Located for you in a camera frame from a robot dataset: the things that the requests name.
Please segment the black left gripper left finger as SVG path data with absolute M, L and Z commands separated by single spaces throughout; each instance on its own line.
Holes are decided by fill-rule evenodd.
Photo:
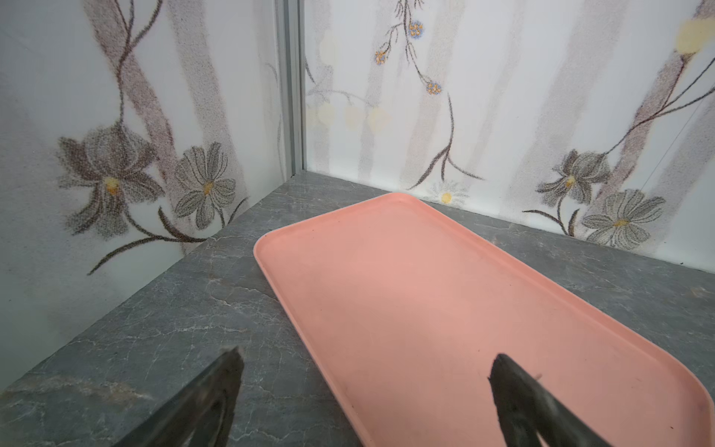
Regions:
M 227 445 L 243 370 L 237 348 L 223 352 L 117 445 Z

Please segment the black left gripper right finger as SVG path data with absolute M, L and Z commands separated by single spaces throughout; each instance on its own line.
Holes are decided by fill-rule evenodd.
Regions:
M 489 382 L 506 445 L 608 444 L 508 355 L 496 356 Z

